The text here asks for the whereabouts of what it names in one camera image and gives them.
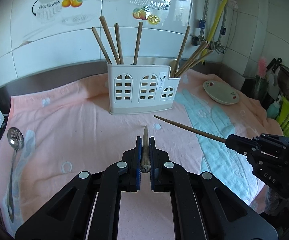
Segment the teal soap bottle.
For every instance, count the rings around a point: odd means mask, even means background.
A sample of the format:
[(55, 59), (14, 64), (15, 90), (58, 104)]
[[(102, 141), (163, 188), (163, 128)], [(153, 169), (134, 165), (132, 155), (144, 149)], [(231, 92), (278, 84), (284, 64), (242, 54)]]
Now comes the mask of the teal soap bottle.
[(268, 107), (267, 118), (276, 119), (280, 113), (280, 108), (282, 104), (282, 96), (279, 94), (277, 99)]

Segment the pink patterned towel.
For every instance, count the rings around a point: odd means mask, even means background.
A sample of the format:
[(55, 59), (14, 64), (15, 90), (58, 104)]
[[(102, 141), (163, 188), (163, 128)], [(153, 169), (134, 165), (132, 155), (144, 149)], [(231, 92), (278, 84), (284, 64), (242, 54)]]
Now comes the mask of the pink patterned towel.
[(262, 212), (264, 184), (253, 176), (244, 156), (154, 117), (222, 138), (282, 134), (279, 124), (267, 118), (256, 100), (243, 94), (232, 106), (211, 100), (203, 88), (208, 80), (218, 77), (189, 70), (180, 79), (172, 109), (151, 114), (110, 114), (105, 74), (45, 92), (13, 96), (7, 127), (18, 128), (25, 145), (15, 159), (11, 222), (7, 197), (13, 150), (6, 137), (0, 141), (0, 209), (7, 232), (14, 235), (79, 172), (94, 174), (119, 161), (135, 146), (137, 137), (143, 136), (145, 126), (156, 147), (166, 151), (172, 162), (192, 173), (211, 172), (246, 204)]

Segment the yellow gas pipe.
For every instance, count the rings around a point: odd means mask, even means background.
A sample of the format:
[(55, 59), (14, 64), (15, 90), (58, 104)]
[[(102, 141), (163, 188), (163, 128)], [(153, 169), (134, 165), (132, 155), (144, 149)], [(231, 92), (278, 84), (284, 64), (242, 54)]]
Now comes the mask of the yellow gas pipe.
[[(229, 0), (222, 0), (221, 4), (219, 5), (215, 19), (213, 21), (212, 27), (208, 32), (208, 35), (205, 36), (205, 28), (206, 28), (206, 18), (208, 15), (208, 8), (209, 8), (209, 0), (205, 0), (204, 9), (203, 9), (203, 18), (199, 20), (199, 28), (200, 28), (200, 36), (204, 37), (206, 41), (209, 42), (209, 49), (215, 51), (218, 54), (224, 54), (226, 52), (226, 48), (221, 45), (221, 39), (226, 34), (226, 27), (225, 21), (227, 19), (227, 9), (228, 9), (228, 1)], [(216, 33), (216, 29), (218, 27), (219, 21), (223, 17), (223, 22), (221, 25), (221, 29), (219, 31), (219, 37), (217, 41), (214, 41), (214, 35)]]

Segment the green dish rack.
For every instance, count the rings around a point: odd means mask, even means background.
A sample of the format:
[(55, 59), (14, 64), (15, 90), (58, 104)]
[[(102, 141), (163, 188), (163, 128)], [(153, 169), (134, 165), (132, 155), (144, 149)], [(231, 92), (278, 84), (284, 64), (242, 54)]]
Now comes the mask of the green dish rack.
[(283, 96), (281, 102), (280, 113), (278, 114), (276, 121), (282, 129), (283, 135), (289, 137), (289, 101)]

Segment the white oval dish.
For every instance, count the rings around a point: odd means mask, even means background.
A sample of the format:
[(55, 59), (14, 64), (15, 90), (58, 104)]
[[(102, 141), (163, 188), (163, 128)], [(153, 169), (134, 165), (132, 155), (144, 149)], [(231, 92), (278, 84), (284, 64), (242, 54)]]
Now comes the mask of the white oval dish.
[(226, 83), (208, 80), (203, 83), (203, 88), (212, 100), (222, 105), (234, 105), (240, 100), (238, 93)]

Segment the metal water valve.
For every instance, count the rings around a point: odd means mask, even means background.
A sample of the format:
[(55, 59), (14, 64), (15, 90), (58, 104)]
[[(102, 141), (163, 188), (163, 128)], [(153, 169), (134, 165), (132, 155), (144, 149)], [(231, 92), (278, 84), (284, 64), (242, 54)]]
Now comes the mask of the metal water valve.
[(202, 44), (207, 44), (208, 42), (202, 36), (193, 36), (191, 39), (192, 46), (201, 46)]

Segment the steel slotted spoon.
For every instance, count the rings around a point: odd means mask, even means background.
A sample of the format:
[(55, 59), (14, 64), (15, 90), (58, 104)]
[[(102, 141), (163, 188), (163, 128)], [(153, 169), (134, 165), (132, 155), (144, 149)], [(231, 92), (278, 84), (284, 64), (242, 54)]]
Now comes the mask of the steel slotted spoon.
[(13, 156), (12, 156), (12, 165), (10, 169), (10, 177), (9, 177), (9, 186), (8, 186), (8, 197), (7, 197), (7, 209), (8, 209), (8, 215), (11, 220), (11, 222), (14, 221), (14, 202), (13, 202), (13, 171), (15, 166), (15, 159), (16, 155), (19, 150), (21, 150), (24, 147), (25, 140), (21, 133), (21, 131), (16, 127), (11, 127), (8, 129), (7, 132), (7, 139), (9, 142), (9, 145), (14, 150)]

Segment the white house-shaped utensil holder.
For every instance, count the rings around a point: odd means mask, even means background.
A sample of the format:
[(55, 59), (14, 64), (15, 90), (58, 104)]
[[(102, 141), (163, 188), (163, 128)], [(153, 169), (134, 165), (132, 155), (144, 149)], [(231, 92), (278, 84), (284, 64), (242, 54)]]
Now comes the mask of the white house-shaped utensil holder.
[(110, 113), (144, 114), (172, 108), (179, 77), (170, 66), (108, 64)]

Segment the pink flower decoration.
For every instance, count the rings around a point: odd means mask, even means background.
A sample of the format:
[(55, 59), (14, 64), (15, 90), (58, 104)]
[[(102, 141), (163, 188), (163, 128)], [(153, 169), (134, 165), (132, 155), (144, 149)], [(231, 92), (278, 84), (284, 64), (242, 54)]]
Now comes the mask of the pink flower decoration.
[(261, 58), (258, 60), (257, 66), (258, 66), (257, 75), (258, 75), (259, 77), (265, 77), (265, 75), (266, 75), (266, 69), (267, 69), (266, 59), (265, 59), (264, 57), (261, 57)]

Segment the brown wooden chopstick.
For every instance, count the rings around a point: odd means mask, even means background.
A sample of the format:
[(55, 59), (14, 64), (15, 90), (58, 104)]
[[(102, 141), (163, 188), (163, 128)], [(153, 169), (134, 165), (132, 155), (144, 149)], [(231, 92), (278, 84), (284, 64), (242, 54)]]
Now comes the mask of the brown wooden chopstick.
[(104, 47), (104, 45), (102, 43), (102, 40), (100, 39), (100, 36), (98, 34), (97, 29), (95, 27), (92, 27), (91, 30), (93, 32), (93, 35), (95, 36), (95, 39), (96, 39), (96, 41), (97, 41), (97, 43), (98, 43), (98, 45), (99, 45), (99, 47), (100, 47), (100, 49), (102, 51), (107, 63), (108, 64), (112, 64), (112, 62), (110, 60), (110, 57), (109, 57), (109, 55), (108, 55), (108, 53), (107, 53), (107, 51), (106, 51), (106, 49), (105, 49), (105, 47)]
[(177, 61), (176, 60), (171, 61), (170, 67), (171, 67), (170, 78), (173, 78), (177, 70)]
[(135, 45), (135, 53), (134, 53), (134, 61), (133, 65), (137, 64), (138, 60), (138, 54), (140, 50), (140, 42), (141, 42), (141, 35), (142, 35), (142, 28), (143, 28), (143, 22), (138, 23), (138, 29), (137, 29), (137, 37), (136, 37), (136, 45)]
[(184, 51), (184, 48), (185, 48), (185, 44), (186, 44), (186, 40), (187, 40), (187, 37), (188, 37), (189, 32), (190, 32), (190, 28), (191, 27), (189, 25), (186, 28), (186, 31), (185, 31), (185, 34), (184, 34), (184, 37), (183, 37), (183, 41), (181, 43), (181, 46), (180, 46), (176, 61), (174, 63), (174, 66), (173, 66), (173, 69), (172, 69), (172, 72), (171, 72), (171, 77), (175, 77), (175, 74), (178, 71), (179, 61), (180, 61), (181, 56), (183, 54), (183, 51)]
[(100, 16), (99, 19), (100, 19), (100, 22), (101, 22), (102, 27), (103, 27), (103, 29), (104, 29), (106, 38), (107, 38), (107, 40), (108, 40), (108, 43), (109, 43), (109, 46), (110, 46), (111, 51), (112, 51), (112, 53), (113, 53), (113, 56), (114, 56), (114, 58), (115, 58), (115, 61), (116, 61), (117, 64), (120, 64), (121, 62), (120, 62), (120, 59), (119, 59), (119, 55), (118, 55), (117, 50), (116, 50), (116, 47), (115, 47), (115, 45), (114, 45), (114, 42), (113, 42), (113, 39), (112, 39), (112, 35), (111, 35), (111, 33), (110, 33), (110, 30), (109, 30), (109, 27), (108, 27), (108, 25), (107, 25), (106, 19), (105, 19), (104, 16)]
[(199, 54), (208, 46), (208, 41), (202, 42), (202, 44), (196, 49), (196, 51), (189, 57), (184, 63), (183, 67), (175, 73), (174, 77), (180, 77), (181, 74), (189, 68), (189, 66), (195, 61)]
[(206, 138), (209, 138), (209, 139), (212, 139), (212, 140), (215, 140), (217, 142), (221, 142), (221, 143), (225, 143), (226, 142), (226, 139), (225, 138), (222, 138), (222, 137), (218, 137), (216, 135), (213, 135), (213, 134), (210, 134), (210, 133), (207, 133), (207, 132), (204, 132), (204, 131), (201, 131), (201, 130), (198, 130), (198, 129), (195, 129), (195, 128), (192, 128), (192, 127), (189, 127), (189, 126), (186, 126), (186, 125), (183, 125), (183, 124), (180, 124), (178, 122), (175, 122), (175, 121), (172, 121), (172, 120), (168, 120), (166, 118), (162, 118), (160, 116), (157, 116), (157, 115), (154, 115), (155, 118), (161, 120), (161, 121), (164, 121), (168, 124), (171, 124), (173, 126), (176, 126), (178, 128), (181, 128), (181, 129), (184, 129), (186, 131), (189, 131), (189, 132), (192, 132), (192, 133), (195, 133), (197, 135), (201, 135), (203, 137), (206, 137)]
[(122, 45), (121, 45), (121, 37), (120, 37), (120, 33), (119, 33), (119, 25), (118, 25), (118, 23), (116, 23), (114, 25), (114, 28), (115, 28), (115, 35), (116, 35), (116, 43), (117, 43), (117, 48), (118, 48), (119, 61), (120, 61), (120, 64), (124, 64), (123, 51), (122, 51)]
[(151, 170), (150, 156), (149, 156), (149, 137), (148, 127), (144, 127), (144, 133), (142, 138), (142, 155), (140, 162), (140, 170), (142, 173), (148, 173)]
[(186, 72), (187, 70), (193, 68), (194, 66), (196, 66), (198, 63), (201, 63), (202, 61), (205, 60), (206, 57), (208, 57), (213, 51), (209, 50), (204, 56), (198, 58), (197, 60), (193, 61), (190, 65), (188, 65), (187, 67), (182, 68), (182, 70), (179, 70), (175, 77), (180, 77), (184, 72)]

